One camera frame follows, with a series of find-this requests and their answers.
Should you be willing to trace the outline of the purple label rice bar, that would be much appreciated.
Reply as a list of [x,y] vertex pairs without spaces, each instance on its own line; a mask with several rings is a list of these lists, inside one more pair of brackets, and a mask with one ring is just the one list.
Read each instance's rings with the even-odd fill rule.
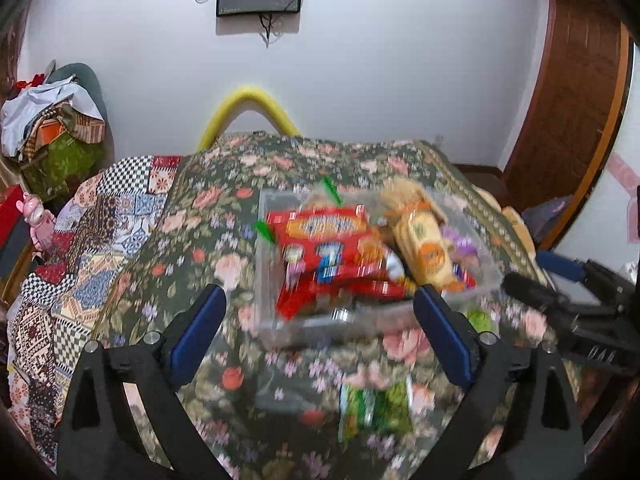
[[478,245],[471,237],[461,234],[448,224],[440,227],[440,234],[442,234],[442,240],[445,242],[448,254],[454,263],[460,264],[464,268],[478,268],[480,266]]

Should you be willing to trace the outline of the orange biscuit packet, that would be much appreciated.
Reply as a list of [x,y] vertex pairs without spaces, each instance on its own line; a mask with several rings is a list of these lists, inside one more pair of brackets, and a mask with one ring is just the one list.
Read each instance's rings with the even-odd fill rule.
[[439,292],[465,290],[465,284],[454,272],[449,245],[429,203],[413,203],[401,209],[392,231],[417,285],[432,285]]

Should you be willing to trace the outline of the beige rice cake pack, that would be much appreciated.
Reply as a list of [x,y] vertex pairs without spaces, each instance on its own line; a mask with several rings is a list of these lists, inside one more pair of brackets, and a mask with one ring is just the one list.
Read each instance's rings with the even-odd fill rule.
[[433,197],[415,180],[405,177],[388,179],[380,192],[380,200],[385,208],[385,218],[390,226],[398,223],[403,216],[415,211],[431,211],[439,223],[447,223],[448,218]]

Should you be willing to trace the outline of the clear plastic storage box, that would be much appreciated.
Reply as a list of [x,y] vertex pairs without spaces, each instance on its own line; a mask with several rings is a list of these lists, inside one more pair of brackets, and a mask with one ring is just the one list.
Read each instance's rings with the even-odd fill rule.
[[456,196],[428,190],[405,207],[375,190],[333,195],[263,190],[256,246],[255,330],[269,349],[399,332],[416,326],[410,269],[387,222],[436,221],[419,256],[458,309],[493,292],[502,274]]

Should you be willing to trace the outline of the red cracker bag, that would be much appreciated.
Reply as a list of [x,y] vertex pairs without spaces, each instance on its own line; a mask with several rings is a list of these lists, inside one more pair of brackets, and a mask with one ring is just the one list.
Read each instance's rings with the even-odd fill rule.
[[370,225],[366,206],[271,211],[283,262],[278,314],[290,320],[321,300],[347,295],[400,301],[414,295],[397,255]]

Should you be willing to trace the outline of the green jelly cup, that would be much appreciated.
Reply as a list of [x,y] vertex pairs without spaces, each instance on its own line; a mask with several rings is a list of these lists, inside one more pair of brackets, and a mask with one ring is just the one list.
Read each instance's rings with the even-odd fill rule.
[[464,315],[477,333],[498,332],[497,325],[489,313],[480,309],[471,309],[467,310]]

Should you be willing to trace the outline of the green pea snack bag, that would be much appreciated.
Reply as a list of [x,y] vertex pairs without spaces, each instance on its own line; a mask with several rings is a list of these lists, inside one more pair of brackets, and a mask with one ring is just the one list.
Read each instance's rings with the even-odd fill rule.
[[365,432],[408,434],[413,427],[411,403],[409,378],[385,389],[342,385],[337,439],[346,443]]

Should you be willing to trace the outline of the wooden wardrobe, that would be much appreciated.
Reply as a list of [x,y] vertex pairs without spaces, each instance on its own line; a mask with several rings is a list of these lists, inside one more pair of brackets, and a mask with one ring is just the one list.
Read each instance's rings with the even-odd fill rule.
[[631,75],[631,34],[606,0],[548,0],[544,47],[518,140],[504,170],[522,214],[568,202],[537,246],[559,243],[611,151]]

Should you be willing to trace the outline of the green floral bedspread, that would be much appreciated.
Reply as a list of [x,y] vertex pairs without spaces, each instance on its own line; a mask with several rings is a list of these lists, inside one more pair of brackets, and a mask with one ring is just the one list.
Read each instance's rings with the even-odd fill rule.
[[461,391],[413,317],[433,285],[476,330],[532,346],[503,295],[541,279],[500,210],[430,144],[253,133],[189,156],[108,294],[109,347],[164,332],[208,284],[227,314],[179,400],[235,479],[407,479]]

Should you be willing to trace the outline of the pink plush toy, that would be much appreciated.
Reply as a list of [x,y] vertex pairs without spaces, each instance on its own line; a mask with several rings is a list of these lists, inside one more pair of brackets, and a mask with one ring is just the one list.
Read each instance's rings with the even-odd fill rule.
[[52,245],[55,215],[43,206],[37,195],[29,192],[24,192],[23,198],[15,206],[29,225],[29,235],[35,250],[47,252]]

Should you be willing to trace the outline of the patchwork quilt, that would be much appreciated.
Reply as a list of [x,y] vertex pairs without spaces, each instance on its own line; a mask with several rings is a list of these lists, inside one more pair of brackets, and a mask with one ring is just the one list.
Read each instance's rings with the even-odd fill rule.
[[178,156],[128,157],[82,182],[9,310],[9,413],[48,468],[80,352],[125,264],[160,221]]

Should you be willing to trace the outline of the red box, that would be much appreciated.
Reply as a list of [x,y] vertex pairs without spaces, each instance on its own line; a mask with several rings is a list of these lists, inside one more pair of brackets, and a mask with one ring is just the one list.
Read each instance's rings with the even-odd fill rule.
[[24,196],[21,185],[14,184],[1,192],[0,200],[0,247],[6,244],[14,226],[23,215],[17,209],[16,203]]

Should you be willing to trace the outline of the pile of clothes on chair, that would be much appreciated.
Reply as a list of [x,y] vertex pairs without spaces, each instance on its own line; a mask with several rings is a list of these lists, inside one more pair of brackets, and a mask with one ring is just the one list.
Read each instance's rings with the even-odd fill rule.
[[112,151],[99,79],[85,63],[20,81],[2,104],[1,161],[45,202],[73,195]]

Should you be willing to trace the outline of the yellow foam tube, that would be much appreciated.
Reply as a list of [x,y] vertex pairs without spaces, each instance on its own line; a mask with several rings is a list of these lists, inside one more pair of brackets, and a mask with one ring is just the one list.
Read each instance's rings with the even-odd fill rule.
[[198,152],[209,150],[242,115],[254,113],[269,122],[281,136],[299,138],[302,134],[280,103],[266,90],[243,84],[232,90],[214,111],[201,139]]

